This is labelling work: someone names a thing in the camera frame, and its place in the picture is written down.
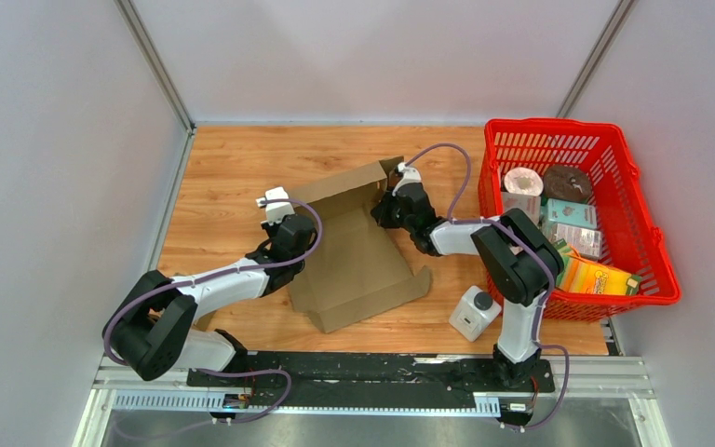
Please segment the large cardboard sheet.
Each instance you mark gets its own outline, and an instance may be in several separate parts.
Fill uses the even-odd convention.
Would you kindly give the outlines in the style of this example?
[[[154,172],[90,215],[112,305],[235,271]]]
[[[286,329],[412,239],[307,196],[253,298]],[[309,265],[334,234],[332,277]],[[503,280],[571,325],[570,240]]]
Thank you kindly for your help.
[[[294,311],[323,333],[340,330],[428,294],[429,267],[413,271],[397,244],[371,217],[396,156],[289,191],[311,206],[323,237],[289,285]]]

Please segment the small brown cardboard box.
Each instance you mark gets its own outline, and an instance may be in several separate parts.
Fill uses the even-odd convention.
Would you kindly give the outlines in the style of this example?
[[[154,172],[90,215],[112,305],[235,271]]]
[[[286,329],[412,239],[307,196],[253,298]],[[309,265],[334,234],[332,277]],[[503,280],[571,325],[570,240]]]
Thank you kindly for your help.
[[[212,319],[210,314],[215,311],[214,286],[210,281],[203,281],[196,276],[172,276],[170,279],[173,283],[189,282],[187,286],[178,286],[177,290],[194,299],[197,308],[193,328],[205,331]]]

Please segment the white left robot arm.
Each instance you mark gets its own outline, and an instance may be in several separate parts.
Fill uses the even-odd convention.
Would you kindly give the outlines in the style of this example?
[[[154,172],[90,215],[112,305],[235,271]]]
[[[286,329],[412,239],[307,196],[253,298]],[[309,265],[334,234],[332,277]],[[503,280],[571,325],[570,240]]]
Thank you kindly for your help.
[[[173,368],[203,369],[225,386],[246,377],[248,363],[222,334],[200,332],[200,317],[270,295],[290,284],[322,239],[317,214],[293,213],[264,223],[267,238],[254,251],[220,269],[187,277],[143,273],[102,329],[105,355],[144,381]]]

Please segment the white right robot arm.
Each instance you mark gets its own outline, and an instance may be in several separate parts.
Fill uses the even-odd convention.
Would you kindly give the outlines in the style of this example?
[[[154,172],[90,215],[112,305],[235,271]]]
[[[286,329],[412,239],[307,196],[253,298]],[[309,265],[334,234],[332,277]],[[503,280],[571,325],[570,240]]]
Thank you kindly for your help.
[[[454,221],[439,216],[420,183],[388,189],[371,209],[385,229],[403,229],[416,249],[430,256],[477,255],[503,298],[501,334],[493,347],[493,376],[508,390],[520,388],[540,359],[542,307],[564,261],[522,210],[491,218]]]

